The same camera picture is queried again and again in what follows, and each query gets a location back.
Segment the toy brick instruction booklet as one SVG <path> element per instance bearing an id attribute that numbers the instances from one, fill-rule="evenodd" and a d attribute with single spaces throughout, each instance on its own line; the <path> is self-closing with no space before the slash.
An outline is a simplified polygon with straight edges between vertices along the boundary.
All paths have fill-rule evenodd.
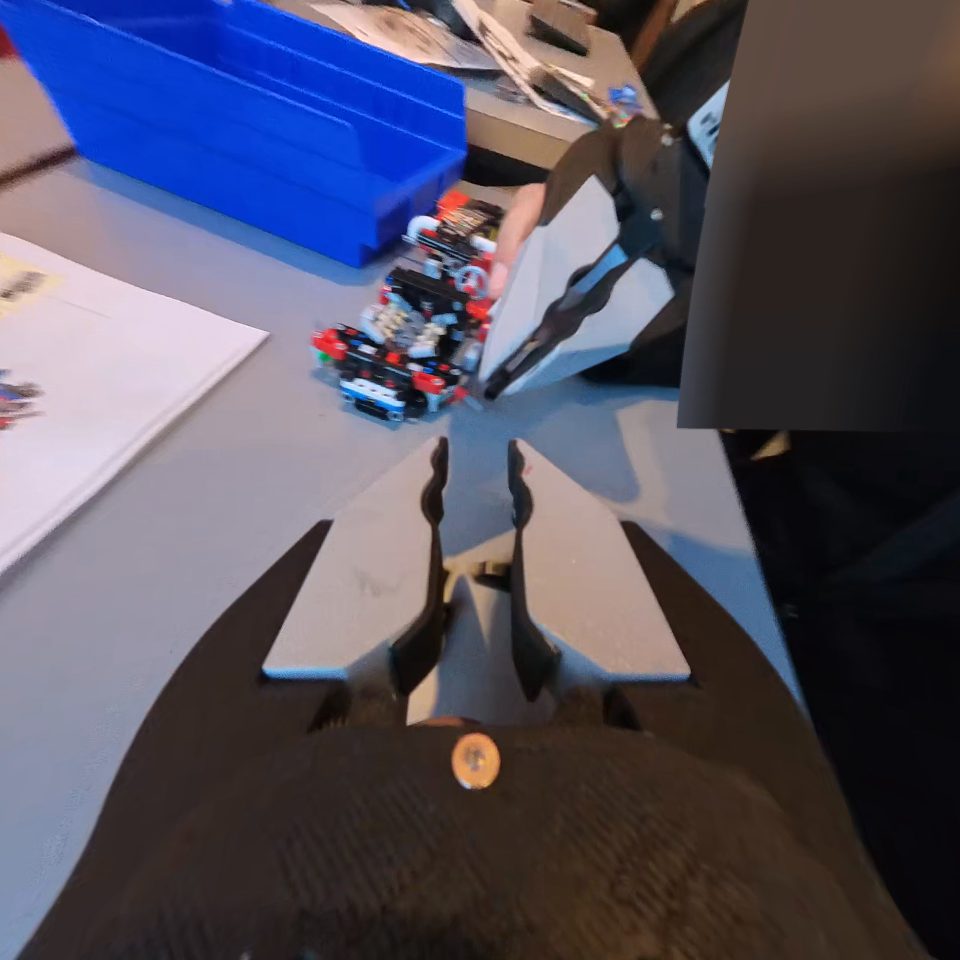
<path id="1" fill-rule="evenodd" d="M 6 573 L 268 333 L 1 236 Z"/>

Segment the grey desk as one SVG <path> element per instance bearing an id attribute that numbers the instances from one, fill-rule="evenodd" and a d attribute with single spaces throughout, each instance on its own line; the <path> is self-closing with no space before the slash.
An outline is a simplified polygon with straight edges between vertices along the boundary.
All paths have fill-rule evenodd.
<path id="1" fill-rule="evenodd" d="M 86 845 L 140 723 L 187 653 L 321 519 L 428 437 L 449 438 L 452 563 L 512 530 L 523 438 L 638 522 L 801 698 L 719 438 L 679 429 L 673 390 L 570 380 L 393 429 L 347 411 L 309 348 L 387 267 L 352 270 L 73 159 L 2 187 L 2 233 L 270 332 L 125 473 L 2 581 L 2 958 L 15 958 Z"/>

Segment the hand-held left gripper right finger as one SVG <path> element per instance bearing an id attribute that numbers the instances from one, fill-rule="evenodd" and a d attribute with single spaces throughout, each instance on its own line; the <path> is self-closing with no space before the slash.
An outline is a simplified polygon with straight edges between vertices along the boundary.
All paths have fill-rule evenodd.
<path id="1" fill-rule="evenodd" d="M 622 522 L 525 440 L 509 443 L 510 652 L 545 690 L 684 683 L 690 664 Z"/>

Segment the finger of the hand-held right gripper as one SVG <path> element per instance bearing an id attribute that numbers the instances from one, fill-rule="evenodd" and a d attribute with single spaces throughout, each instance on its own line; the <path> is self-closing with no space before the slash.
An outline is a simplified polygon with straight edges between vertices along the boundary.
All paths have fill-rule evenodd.
<path id="1" fill-rule="evenodd" d="M 621 249 L 561 279 L 544 249 L 523 253 L 489 330 L 489 398 L 574 378 L 624 354 L 675 297 L 666 269 Z"/>
<path id="2" fill-rule="evenodd" d="M 509 270 L 478 368 L 485 396 L 538 389 L 622 354 L 611 306 L 625 256 L 614 200 L 589 176 L 549 220 L 535 225 Z"/>

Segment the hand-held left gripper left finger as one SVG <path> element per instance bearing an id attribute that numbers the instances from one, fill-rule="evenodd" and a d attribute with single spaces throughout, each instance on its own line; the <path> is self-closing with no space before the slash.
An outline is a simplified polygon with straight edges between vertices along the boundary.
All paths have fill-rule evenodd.
<path id="1" fill-rule="evenodd" d="M 437 666 L 449 465 L 448 439 L 431 438 L 335 515 L 262 664 L 265 677 L 409 695 Z"/>

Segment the toy brick car model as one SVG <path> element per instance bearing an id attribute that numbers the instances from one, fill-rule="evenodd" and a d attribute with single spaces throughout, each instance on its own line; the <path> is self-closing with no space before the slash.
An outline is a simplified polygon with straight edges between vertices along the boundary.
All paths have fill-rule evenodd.
<path id="1" fill-rule="evenodd" d="M 377 300 L 353 321 L 313 333 L 319 366 L 357 411 L 403 424 L 438 414 L 470 391 L 494 299 L 490 269 L 501 206 L 457 190 L 403 235 L 413 254 L 384 278 Z"/>

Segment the pile of printed papers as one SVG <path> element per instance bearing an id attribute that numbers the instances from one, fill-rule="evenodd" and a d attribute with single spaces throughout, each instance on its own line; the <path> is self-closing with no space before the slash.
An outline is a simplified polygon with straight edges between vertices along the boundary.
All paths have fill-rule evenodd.
<path id="1" fill-rule="evenodd" d="M 543 42 L 528 2 L 307 2 L 324 26 L 462 80 L 467 110 L 580 135 L 658 111 L 621 40 L 594 26 L 586 54 Z"/>

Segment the person's right hand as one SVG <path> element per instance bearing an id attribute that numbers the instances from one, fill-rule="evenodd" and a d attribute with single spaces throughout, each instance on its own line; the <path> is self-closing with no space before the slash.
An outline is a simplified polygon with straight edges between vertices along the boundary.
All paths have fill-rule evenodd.
<path id="1" fill-rule="evenodd" d="M 537 226 L 546 197 L 545 183 L 526 184 L 515 191 L 500 224 L 496 250 L 488 272 L 488 295 L 497 301 L 504 293 L 522 247 Z"/>

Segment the blue plastic bin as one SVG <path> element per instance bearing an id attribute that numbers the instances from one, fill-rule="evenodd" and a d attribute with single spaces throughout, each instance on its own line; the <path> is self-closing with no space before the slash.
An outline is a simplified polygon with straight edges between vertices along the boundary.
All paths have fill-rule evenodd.
<path id="1" fill-rule="evenodd" d="M 460 179 L 462 81 L 261 2 L 2 2 L 78 153 L 352 267 Z"/>

